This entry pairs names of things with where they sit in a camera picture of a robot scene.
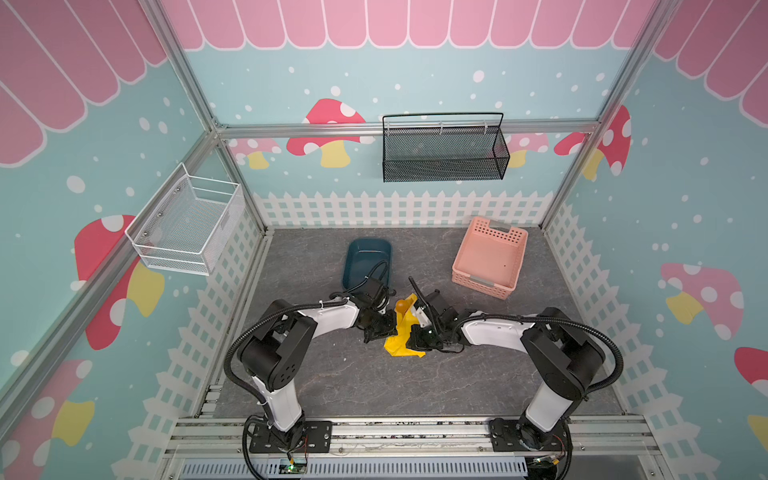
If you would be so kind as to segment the orange plastic spoon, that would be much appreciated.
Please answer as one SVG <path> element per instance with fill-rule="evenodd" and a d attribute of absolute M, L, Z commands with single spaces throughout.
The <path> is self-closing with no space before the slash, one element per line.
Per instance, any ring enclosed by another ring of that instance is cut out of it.
<path fill-rule="evenodd" d="M 398 315 L 404 316 L 410 309 L 410 302 L 408 300 L 398 300 L 395 305 L 395 311 Z"/>

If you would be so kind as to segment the yellow paper napkin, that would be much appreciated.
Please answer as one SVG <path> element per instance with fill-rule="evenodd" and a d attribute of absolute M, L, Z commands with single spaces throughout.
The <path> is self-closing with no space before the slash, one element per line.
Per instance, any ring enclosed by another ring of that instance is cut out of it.
<path fill-rule="evenodd" d="M 404 316 L 398 315 L 394 309 L 396 315 L 396 333 L 386 339 L 384 348 L 392 357 L 422 358 L 426 355 L 425 352 L 412 350 L 407 347 L 407 342 L 411 338 L 412 327 L 420 326 L 419 320 L 413 313 L 413 305 L 417 300 L 417 295 L 411 294 L 407 298 L 401 300 L 408 300 L 410 302 L 410 309 Z"/>

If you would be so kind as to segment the dark teal plastic tub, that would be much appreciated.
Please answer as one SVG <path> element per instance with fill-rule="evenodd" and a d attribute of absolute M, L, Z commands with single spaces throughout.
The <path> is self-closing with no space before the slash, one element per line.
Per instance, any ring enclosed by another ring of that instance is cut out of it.
<path fill-rule="evenodd" d="M 348 290 L 362 282 L 380 262 L 385 264 L 377 267 L 373 275 L 383 284 L 389 285 L 392 253 L 392 246 L 387 240 L 379 238 L 353 240 L 347 250 L 342 277 L 343 288 Z"/>

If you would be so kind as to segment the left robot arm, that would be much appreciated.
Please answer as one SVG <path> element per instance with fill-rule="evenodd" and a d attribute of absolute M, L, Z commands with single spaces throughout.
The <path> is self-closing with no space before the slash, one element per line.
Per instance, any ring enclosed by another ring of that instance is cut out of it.
<path fill-rule="evenodd" d="M 352 328 L 363 332 L 365 342 L 395 335 L 397 317 L 388 307 L 394 294 L 386 283 L 367 278 L 328 300 L 292 304 L 278 299 L 233 341 L 225 354 L 225 376 L 263 410 L 246 428 L 248 449 L 288 453 L 310 445 L 312 423 L 299 403 L 294 379 L 312 341 Z"/>

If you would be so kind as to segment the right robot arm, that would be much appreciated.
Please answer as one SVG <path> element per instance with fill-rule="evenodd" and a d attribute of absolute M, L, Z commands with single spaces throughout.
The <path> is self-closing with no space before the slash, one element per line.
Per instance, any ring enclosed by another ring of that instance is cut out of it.
<path fill-rule="evenodd" d="M 496 451 L 541 451 L 554 439 L 564 441 L 569 416 L 624 370 L 620 348 L 606 334 L 554 307 L 536 315 L 460 313 L 434 291 L 399 300 L 395 312 L 415 321 L 405 342 L 412 351 L 460 353 L 469 346 L 493 346 L 528 355 L 542 383 L 518 420 L 490 421 Z"/>

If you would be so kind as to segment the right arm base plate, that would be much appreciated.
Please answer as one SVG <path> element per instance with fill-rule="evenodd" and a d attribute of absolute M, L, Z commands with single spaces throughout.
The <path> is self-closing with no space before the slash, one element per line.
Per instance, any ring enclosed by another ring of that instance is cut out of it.
<path fill-rule="evenodd" d="M 551 431 L 536 427 L 526 417 L 520 419 L 494 418 L 489 421 L 489 434 L 494 452 L 564 453 L 569 446 L 566 440 L 565 421 L 558 420 Z"/>

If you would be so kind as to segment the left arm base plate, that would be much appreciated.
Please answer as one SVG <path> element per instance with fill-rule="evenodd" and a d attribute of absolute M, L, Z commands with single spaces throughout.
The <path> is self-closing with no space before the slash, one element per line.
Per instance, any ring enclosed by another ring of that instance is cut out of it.
<path fill-rule="evenodd" d="M 248 451 L 266 453 L 328 453 L 333 423 L 330 421 L 300 420 L 287 432 L 260 422 L 250 434 Z"/>

